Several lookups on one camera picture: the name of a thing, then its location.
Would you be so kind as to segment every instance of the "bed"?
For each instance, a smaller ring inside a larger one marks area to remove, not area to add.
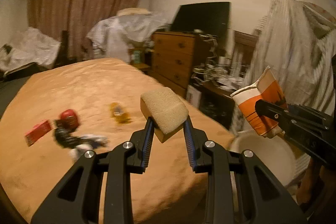
[[[0,182],[20,214],[28,221],[72,165],[67,149],[62,149],[47,133],[27,147],[24,133],[43,119],[54,120],[73,108],[81,125],[77,134],[107,136],[110,151],[129,140],[146,123],[140,111],[140,95],[161,85],[136,68],[114,58],[90,60],[34,74],[22,86],[0,120]],[[110,117],[109,104],[121,103],[132,122],[117,125]],[[195,128],[209,139],[227,147],[233,136],[219,123],[184,101]],[[102,203],[104,201],[104,176]],[[153,140],[146,173],[131,175],[132,207],[135,223],[201,223],[207,179],[189,166],[184,136],[178,132],[161,144]]]

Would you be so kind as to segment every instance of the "chest of drawers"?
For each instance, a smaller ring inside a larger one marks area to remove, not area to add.
[[[198,35],[176,32],[155,32],[154,43],[152,72],[149,74],[185,97],[193,67],[212,56],[211,44]]]

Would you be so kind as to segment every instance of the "beige sponge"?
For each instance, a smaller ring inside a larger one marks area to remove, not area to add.
[[[152,117],[158,126],[155,135],[164,143],[183,128],[189,111],[168,87],[145,92],[140,97],[140,109],[145,118]]]

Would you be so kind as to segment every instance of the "red ball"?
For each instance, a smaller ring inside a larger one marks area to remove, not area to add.
[[[73,109],[62,112],[59,115],[59,119],[65,128],[75,130],[79,126],[78,116]]]

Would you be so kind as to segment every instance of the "silver screw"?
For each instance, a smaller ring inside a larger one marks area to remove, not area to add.
[[[85,154],[84,154],[84,156],[86,158],[92,158],[94,156],[94,154],[95,154],[95,152],[93,152],[93,151],[90,150],[90,151],[86,151]]]
[[[208,148],[212,148],[215,146],[215,143],[213,141],[206,141],[205,146]]]
[[[244,156],[247,158],[252,158],[253,157],[253,152],[251,150],[245,150],[244,151]]]
[[[123,143],[123,147],[124,147],[125,149],[130,149],[130,148],[133,147],[133,143],[131,143],[131,142],[124,142],[124,143]]]

